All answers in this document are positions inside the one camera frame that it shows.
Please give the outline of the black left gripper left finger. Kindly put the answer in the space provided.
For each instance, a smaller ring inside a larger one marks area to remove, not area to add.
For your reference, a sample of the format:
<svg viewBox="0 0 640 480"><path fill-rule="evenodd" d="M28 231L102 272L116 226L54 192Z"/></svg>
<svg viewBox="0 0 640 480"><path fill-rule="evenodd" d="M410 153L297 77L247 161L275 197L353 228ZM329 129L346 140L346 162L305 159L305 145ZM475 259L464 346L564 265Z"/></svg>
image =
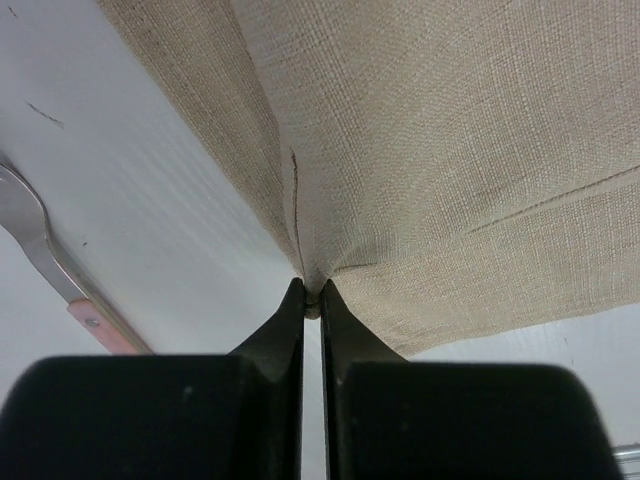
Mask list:
<svg viewBox="0 0 640 480"><path fill-rule="evenodd" d="M224 355L52 357L1 411L5 479L297 479L305 289Z"/></svg>

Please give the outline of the beige cloth napkin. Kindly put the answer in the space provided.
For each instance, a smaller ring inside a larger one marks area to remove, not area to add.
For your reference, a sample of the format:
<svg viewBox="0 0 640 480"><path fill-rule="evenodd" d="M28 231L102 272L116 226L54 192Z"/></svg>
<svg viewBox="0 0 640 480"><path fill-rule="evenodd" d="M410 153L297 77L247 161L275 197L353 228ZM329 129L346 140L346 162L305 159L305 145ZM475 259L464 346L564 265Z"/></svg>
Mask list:
<svg viewBox="0 0 640 480"><path fill-rule="evenodd" d="M104 1L317 297L401 354L639 299L635 1Z"/></svg>

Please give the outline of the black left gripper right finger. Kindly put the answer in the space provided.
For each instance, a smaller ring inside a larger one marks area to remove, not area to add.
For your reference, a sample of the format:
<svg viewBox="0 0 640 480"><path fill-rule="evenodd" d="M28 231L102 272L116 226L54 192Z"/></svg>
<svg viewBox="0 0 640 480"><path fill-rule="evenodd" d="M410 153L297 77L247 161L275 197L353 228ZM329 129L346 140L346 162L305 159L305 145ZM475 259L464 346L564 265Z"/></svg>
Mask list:
<svg viewBox="0 0 640 480"><path fill-rule="evenodd" d="M551 365L410 362L320 295L332 479L618 479L593 399Z"/></svg>

